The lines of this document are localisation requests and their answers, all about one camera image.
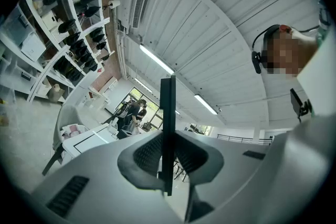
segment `white desk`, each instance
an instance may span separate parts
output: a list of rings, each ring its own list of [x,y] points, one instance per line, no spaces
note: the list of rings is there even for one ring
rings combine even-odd
[[[108,125],[108,123],[105,123],[85,133],[64,140],[62,145],[66,153],[62,165],[93,147],[115,142],[117,137],[108,131]]]

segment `storage bin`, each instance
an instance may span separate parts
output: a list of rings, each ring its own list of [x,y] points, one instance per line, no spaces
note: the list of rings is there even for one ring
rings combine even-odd
[[[30,60],[34,62],[38,60],[45,50],[46,46],[34,32],[31,32],[22,42],[22,53],[24,53]]]
[[[2,25],[4,33],[19,46],[33,32],[31,24],[19,6],[16,6]]]
[[[40,88],[38,88],[37,90],[37,94],[46,96],[47,93],[50,91],[51,89],[51,84],[49,83],[48,79],[45,78],[40,86]]]

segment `box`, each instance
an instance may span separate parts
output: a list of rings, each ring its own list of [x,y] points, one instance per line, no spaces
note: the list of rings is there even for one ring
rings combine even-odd
[[[42,81],[40,88],[38,88],[37,94],[46,96],[50,89],[51,89],[51,84],[49,83],[48,79],[45,78]]]
[[[21,51],[30,60],[36,62],[37,59],[46,50],[46,46],[42,43],[36,33],[31,32],[28,37],[22,42]]]
[[[46,15],[42,16],[41,18],[49,31],[57,26],[57,20],[52,10],[49,11]]]

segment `white bag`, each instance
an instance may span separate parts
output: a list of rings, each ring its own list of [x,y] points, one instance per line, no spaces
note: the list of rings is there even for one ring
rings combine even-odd
[[[62,127],[62,131],[61,134],[65,139],[74,137],[76,135],[79,135],[81,133],[84,133],[86,131],[88,131],[89,129],[87,129],[84,125],[80,125],[80,124],[69,124],[67,126]]]

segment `chair backrest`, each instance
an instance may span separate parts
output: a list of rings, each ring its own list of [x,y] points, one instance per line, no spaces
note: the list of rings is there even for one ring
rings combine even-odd
[[[62,143],[62,136],[60,135],[62,127],[75,123],[84,125],[79,117],[76,107],[73,105],[63,105],[58,113],[55,125],[53,149],[56,150]]]

